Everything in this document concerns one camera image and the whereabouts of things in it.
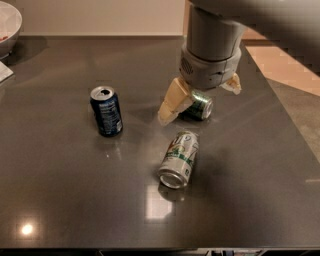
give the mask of gray tabletop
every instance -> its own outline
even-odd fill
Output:
[[[0,86],[0,248],[320,248],[320,165],[245,49],[239,96],[208,91],[209,120],[158,124],[182,42],[20,38]],[[104,84],[122,111],[113,138],[89,105]],[[156,171],[183,129],[200,151],[170,190]]]

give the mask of white bowl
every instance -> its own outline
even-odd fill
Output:
[[[0,1],[0,60],[12,51],[17,42],[21,25],[21,13],[12,5]]]

